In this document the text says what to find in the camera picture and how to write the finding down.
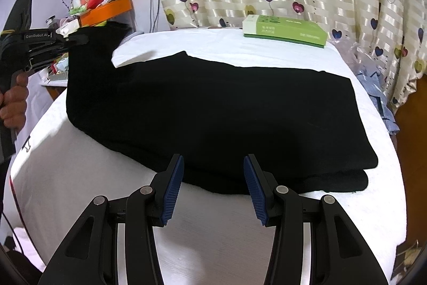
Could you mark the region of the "person's left hand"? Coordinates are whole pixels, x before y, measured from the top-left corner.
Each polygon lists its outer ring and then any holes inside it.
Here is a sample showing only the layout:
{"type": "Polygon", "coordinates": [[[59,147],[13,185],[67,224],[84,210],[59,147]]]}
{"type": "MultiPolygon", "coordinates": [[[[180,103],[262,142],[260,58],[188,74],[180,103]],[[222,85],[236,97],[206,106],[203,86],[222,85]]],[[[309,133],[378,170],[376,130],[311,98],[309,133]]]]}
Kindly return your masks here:
{"type": "Polygon", "coordinates": [[[19,73],[16,85],[6,93],[1,93],[1,120],[8,129],[19,133],[26,123],[28,75],[19,73]]]}

